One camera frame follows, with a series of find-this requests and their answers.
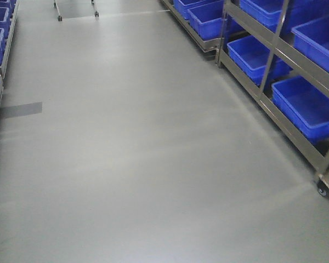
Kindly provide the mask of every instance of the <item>dark floor tape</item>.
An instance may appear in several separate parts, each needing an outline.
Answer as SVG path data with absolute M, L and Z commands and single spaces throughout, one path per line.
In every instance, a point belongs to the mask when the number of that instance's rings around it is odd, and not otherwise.
M 43 102 L 0 108 L 0 119 L 15 118 L 43 112 Z

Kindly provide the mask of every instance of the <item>cart leg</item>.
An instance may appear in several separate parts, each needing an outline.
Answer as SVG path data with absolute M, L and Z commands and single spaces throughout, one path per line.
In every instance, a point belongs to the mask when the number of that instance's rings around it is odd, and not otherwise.
M 94 15 L 96 18 L 99 17 L 99 12 L 98 12 L 98 8 L 97 8 L 97 3 L 95 0 L 92 0 L 92 5 L 94 6 Z
M 61 13 L 60 13 L 59 5 L 57 4 L 56 0 L 54 0 L 54 8 L 56 8 L 57 13 L 58 13 L 58 16 L 57 16 L 58 22 L 61 22 L 62 21 L 62 16 L 61 16 Z

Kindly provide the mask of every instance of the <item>wheel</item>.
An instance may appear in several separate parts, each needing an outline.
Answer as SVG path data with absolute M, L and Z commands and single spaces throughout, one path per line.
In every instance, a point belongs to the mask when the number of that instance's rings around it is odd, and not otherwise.
M 317 184 L 318 193 L 323 197 L 329 197 L 329 188 L 324 184 L 324 182 L 319 181 Z

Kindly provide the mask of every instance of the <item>epoxy floor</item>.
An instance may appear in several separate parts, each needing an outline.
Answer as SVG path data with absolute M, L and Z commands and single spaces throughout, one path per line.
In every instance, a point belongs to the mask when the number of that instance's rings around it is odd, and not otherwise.
M 313 170 L 157 0 L 22 0 L 0 263 L 329 263 Z

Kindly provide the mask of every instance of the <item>stainless steel rack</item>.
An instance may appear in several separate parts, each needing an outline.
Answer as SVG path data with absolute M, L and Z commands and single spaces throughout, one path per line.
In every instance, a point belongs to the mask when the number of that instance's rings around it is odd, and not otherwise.
M 276 32 L 272 32 L 240 9 L 238 1 L 225 0 L 223 19 L 226 22 L 223 23 L 222 36 L 225 36 L 227 23 L 233 18 L 248 33 L 254 35 L 255 38 L 269 48 L 270 54 L 262 83 L 259 87 L 250 80 L 227 54 L 225 48 L 228 41 L 227 38 L 222 38 L 221 45 L 218 47 L 217 64 L 225 66 L 233 74 L 258 105 L 285 133 L 296 148 L 300 150 L 316 170 L 315 182 L 317 183 L 319 193 L 323 196 L 329 196 L 329 149 L 323 155 L 272 103 L 269 96 L 264 93 L 268 85 L 268 74 L 273 66 L 274 57 L 278 56 L 329 98 L 329 73 L 281 38 L 282 28 L 287 19 L 286 14 L 289 7 L 290 1 L 284 0 Z
M 93 8 L 94 8 L 94 15 L 96 18 L 99 17 L 99 12 L 98 12 L 98 8 L 97 8 L 97 4 L 96 4 L 96 0 L 91 0 L 91 3 L 93 5 Z M 61 12 L 60 12 L 60 8 L 59 8 L 59 5 L 57 3 L 57 0 L 54 0 L 54 8 L 56 8 L 57 10 L 57 20 L 58 22 L 62 22 L 62 15 L 61 15 Z
M 4 52 L 4 55 L 3 55 L 2 64 L 0 66 L 0 105 L 1 105 L 1 98 L 2 98 L 2 95 L 3 95 L 3 92 L 4 92 L 4 83 L 3 82 L 4 82 L 4 79 L 5 79 L 7 63 L 8 63 L 8 59 L 9 59 L 9 54 L 10 54 L 10 50 L 11 50 L 14 30 L 15 30 L 15 26 L 16 26 L 19 4 L 20 4 L 20 0 L 17 0 L 16 5 L 15 5 L 15 9 L 14 9 L 14 12 L 13 12 L 12 18 L 11 18 L 10 31 L 9 31 L 9 36 L 6 40 L 6 48 L 5 48 L 5 52 Z
M 171 14 L 178 20 L 182 27 L 187 31 L 189 36 L 196 42 L 203 52 L 210 52 L 217 50 L 220 45 L 220 38 L 204 41 L 196 33 L 196 31 L 190 26 L 189 22 L 186 21 L 181 14 L 174 8 L 173 0 L 161 0 L 161 2 L 168 8 Z
M 5 78 L 7 62 L 9 60 L 9 54 L 10 54 L 10 50 L 11 50 L 12 38 L 13 38 L 14 31 L 15 31 L 16 21 L 17 21 L 17 13 L 18 13 L 19 4 L 20 4 L 20 1 L 17 0 L 15 9 L 13 11 L 12 18 L 11 18 L 10 32 L 9 32 L 9 36 L 6 40 L 5 53 L 4 53 L 2 63 L 0 66 L 0 75 L 2 76 L 2 78 Z

